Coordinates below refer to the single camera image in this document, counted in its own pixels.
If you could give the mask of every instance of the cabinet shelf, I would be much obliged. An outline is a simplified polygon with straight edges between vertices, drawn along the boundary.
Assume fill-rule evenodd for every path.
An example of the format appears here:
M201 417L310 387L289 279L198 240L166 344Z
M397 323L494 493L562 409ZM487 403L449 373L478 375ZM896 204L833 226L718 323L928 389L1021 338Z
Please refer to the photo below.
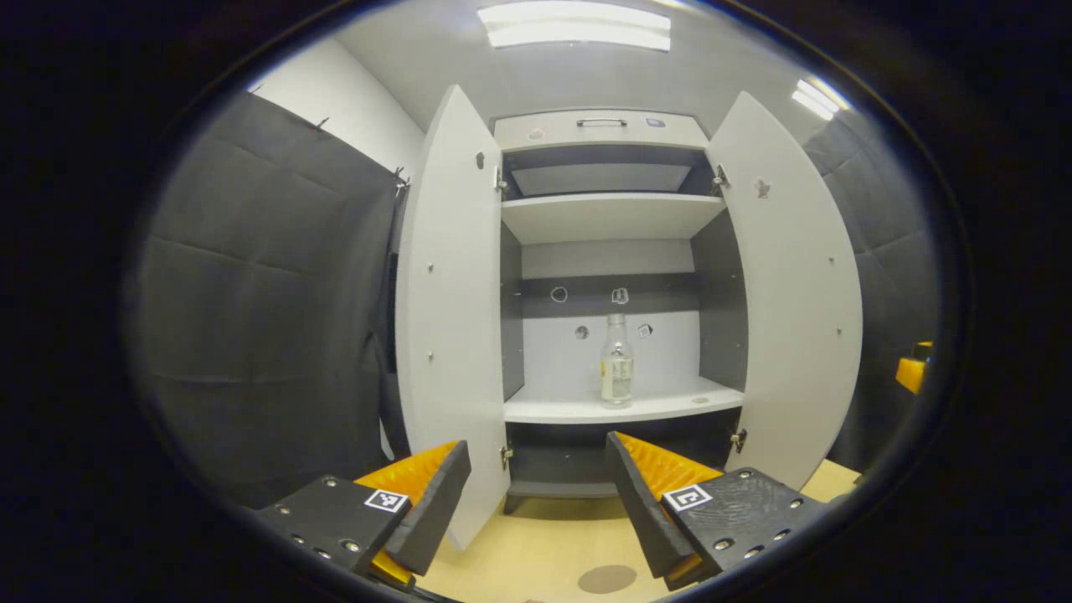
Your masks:
M696 402L706 398L705 402ZM639 392L624 409L605 408L597 391L566 394L546 394L524 386L505 405L507 423L539 423L546 425L583 425L600 423L631 423L655 421L675 416L704 414L738 408L744 394L696 377L682 383L673 392L649 394Z
M578 240L688 239L726 208L714 196L585 193L503 203L503 222L521 245Z

